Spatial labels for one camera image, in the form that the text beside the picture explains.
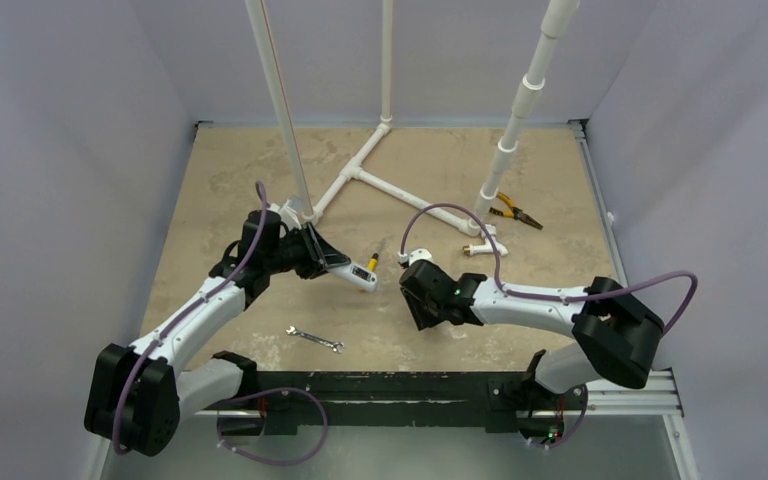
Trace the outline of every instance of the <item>vertical pvc pipe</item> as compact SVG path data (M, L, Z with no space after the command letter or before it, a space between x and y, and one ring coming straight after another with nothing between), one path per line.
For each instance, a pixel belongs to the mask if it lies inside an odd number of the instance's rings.
M296 181L296 190L302 199L303 215L307 219L313 218L313 206L310 203L310 193L304 178L302 161L299 158L299 147L296 144L296 135L293 132L293 121L290 117L290 107L284 94L284 85L281 81L281 71L278 67L278 55L269 31L269 22L266 18L266 6L262 0L246 0L246 9L249 12L254 39L257 43L257 52L260 54L260 62L263 65L263 74L269 86L269 96L272 97L272 106L275 108L275 116L278 125L284 135L284 143L287 146L287 156L290 158L290 170Z
M475 201L475 214L482 220L490 210L493 197L499 191L502 174L513 161L517 149L517 138L525 128L525 121L531 115L534 105L537 104L540 91L543 90L546 70L549 68L549 62L551 62L552 54L555 52L555 44L566 32L578 4L579 0L549 0L546 15L540 25L540 41L537 43L534 56L531 58L528 73L525 74L517 89L516 97L514 97L511 106L512 115L505 128L505 134L496 145L496 153L493 156L487 181L481 186ZM471 235L478 234L478 225L471 219L469 220L469 233Z
M381 121L393 119L390 97L393 92L393 0L382 3L381 22Z

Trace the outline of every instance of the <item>white pvc pipe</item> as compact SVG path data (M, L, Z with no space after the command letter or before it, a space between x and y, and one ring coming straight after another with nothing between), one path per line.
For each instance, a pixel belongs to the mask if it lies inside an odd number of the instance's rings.
M431 205L430 203L417 197L416 195L413 195L410 192L406 192L401 188L389 182L386 182L369 172L361 170L357 175L357 179L381 190L384 193L387 193L389 195L392 195L393 197L398 198L399 200L407 203L408 205L414 208L421 209L421 208L427 207L428 205ZM427 213L428 215L431 215L432 217L442 220L448 223L449 225L457 228L461 232L467 233L466 219L458 217L457 215L451 214L440 208L429 210Z
M384 0L381 22L381 121L393 119L390 96L393 91L393 0Z
M475 201L475 214L484 219L490 210L493 198L499 191L502 174L510 167L517 149L517 139L525 129L525 122L531 115L540 92L545 85L546 70L555 52L555 44L566 32L572 14L578 8L579 0L550 0L540 25L540 41L531 58L528 72L522 78L511 106L511 118L505 128L505 133L496 145L496 153L490 166L487 181L481 186ZM478 225L471 219L468 221L469 235L478 234Z
M334 200L334 197L337 196L337 193L341 188L343 188L343 185L345 185L346 182L352 178L357 177L363 161L366 159L372 149L378 145L378 142L384 138L384 135L387 135L389 131L390 125L384 123L378 125L378 128L375 129L375 132L372 133L372 136L369 137L366 143L364 143L360 150L358 150L358 153L356 153L348 161L348 163L346 163L342 170L340 170L340 173L337 174L337 178L334 179L334 181L331 183L331 186L328 187L328 190L325 191L325 194L322 195L322 198L320 198L319 201L316 202L316 206L313 207L313 212L317 219L322 217L322 215L325 213L325 209L328 207L331 201Z
M260 63L263 65L263 74L266 76L266 84L269 86L269 96L272 97L275 116L284 135L287 156L290 158L290 170L293 172L296 190L302 200L302 214L305 218L312 219L313 206L310 203L310 193L307 190L302 161L299 158L299 147L296 145L296 136L293 133L290 108L287 105L287 99L284 97L281 72L278 67L278 55L272 47L272 38L266 18L266 7L260 0L246 0L246 9L249 12L249 21L251 21L252 30L254 31L257 52L260 54Z
M539 85L546 78L546 71L549 70L549 62L552 61L552 55L555 53L555 45L558 44L557 38L549 38L544 33L540 35L537 42L537 49L534 50L534 56L531 57L531 64L528 66L526 78L532 85Z

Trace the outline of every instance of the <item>pliers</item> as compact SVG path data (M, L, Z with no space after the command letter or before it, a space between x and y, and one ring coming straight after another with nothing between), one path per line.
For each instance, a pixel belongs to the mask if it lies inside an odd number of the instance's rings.
M502 192L499 192L496 195L496 198L505 202L505 205L507 205L510 210L503 211L503 210L490 207L490 213L492 213L493 215L498 215L500 217L513 218L514 220L519 220L520 222L526 225L530 225L536 228L537 230L543 230L543 225L541 225L540 222L532 218L531 215L523 212L521 208L517 207L516 203L514 203L514 201L511 200L511 197L505 195Z

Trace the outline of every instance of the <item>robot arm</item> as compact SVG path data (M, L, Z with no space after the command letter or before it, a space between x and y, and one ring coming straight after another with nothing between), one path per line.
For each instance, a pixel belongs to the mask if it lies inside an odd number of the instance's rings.
M257 365L245 357L221 352L202 367L184 371L196 352L226 323L243 313L267 287L270 277L290 270L303 279L332 273L365 291L378 285L377 276L339 252L311 224L299 224L289 205L266 212L260 241L248 263L237 271L258 228L261 212L251 212L240 240L231 243L222 259L193 297L166 322L128 347L110 344L98 356L84 426L112 437L118 398L126 378L152 342L137 383L128 395L120 437L145 455L156 455L171 440L178 424L199 410L244 391L257 391ZM208 292L231 281L208 298ZM204 299L173 322L193 302Z
M574 338L576 343L561 349L538 352L527 372L554 394L600 378L627 388L646 385L664 323L633 295L574 304L524 299L500 291L485 275L465 273L454 280L425 250L403 260L408 266L399 284L419 330L444 321L478 326L508 323ZM603 277L596 277L589 287L508 287L561 298L621 288Z

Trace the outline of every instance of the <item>white enclosure wall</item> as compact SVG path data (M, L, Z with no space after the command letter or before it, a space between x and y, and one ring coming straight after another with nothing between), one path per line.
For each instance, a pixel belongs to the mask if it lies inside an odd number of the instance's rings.
M0 1L0 478L82 478L95 357L139 332L191 141L126 0Z
M242 0L134 0L189 112L273 124ZM396 1L393 114L400 125L504 125L548 0ZM534 122L588 118L655 0L587 0L549 71ZM299 124L377 124L381 0L268 0Z
M702 477L768 478L768 1L661 1L588 135L630 281L699 274L661 359Z

